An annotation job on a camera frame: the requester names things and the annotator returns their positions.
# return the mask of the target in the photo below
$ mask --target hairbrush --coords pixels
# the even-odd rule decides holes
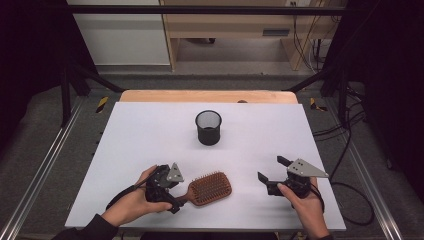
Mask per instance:
[[[231,184],[222,172],[214,172],[196,178],[188,185],[187,193],[175,198],[181,206],[190,201],[196,206],[203,206],[231,194]]]

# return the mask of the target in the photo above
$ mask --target black mesh cup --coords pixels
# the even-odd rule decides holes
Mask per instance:
[[[221,116],[215,111],[206,110],[199,113],[196,117],[199,141],[206,146],[212,146],[219,142],[221,122]]]

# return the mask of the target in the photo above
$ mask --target white tabletop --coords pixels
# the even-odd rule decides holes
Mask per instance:
[[[222,116],[221,140],[204,146],[194,119],[203,110]],[[109,201],[135,183],[152,165],[177,162],[185,182],[170,190],[187,191],[191,180],[224,172],[233,188],[227,198],[196,207],[186,203],[176,214],[143,216],[124,227],[163,231],[279,231],[301,229],[296,212],[283,197],[268,196],[257,178],[285,180],[277,156],[302,158],[323,169],[300,104],[116,103],[103,137],[65,224],[84,227]],[[318,179],[330,230],[345,230],[328,179]]]

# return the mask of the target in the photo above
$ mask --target white cabinet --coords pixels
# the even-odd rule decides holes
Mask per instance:
[[[157,0],[68,0],[70,5],[159,5]],[[74,14],[96,65],[170,65],[159,14]]]

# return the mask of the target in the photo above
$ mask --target hand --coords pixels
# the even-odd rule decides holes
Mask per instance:
[[[311,177],[311,184],[318,189],[317,178]],[[315,194],[311,192],[306,198],[301,199],[286,185],[279,183],[277,186],[281,193],[292,203],[310,239],[318,239],[330,235],[325,224],[321,202]]]
[[[146,179],[156,167],[152,166],[145,170],[137,183]],[[167,202],[148,202],[145,193],[145,188],[137,188],[133,192],[128,193],[104,212],[102,217],[113,226],[119,227],[148,213],[162,212],[172,208],[172,204]]]

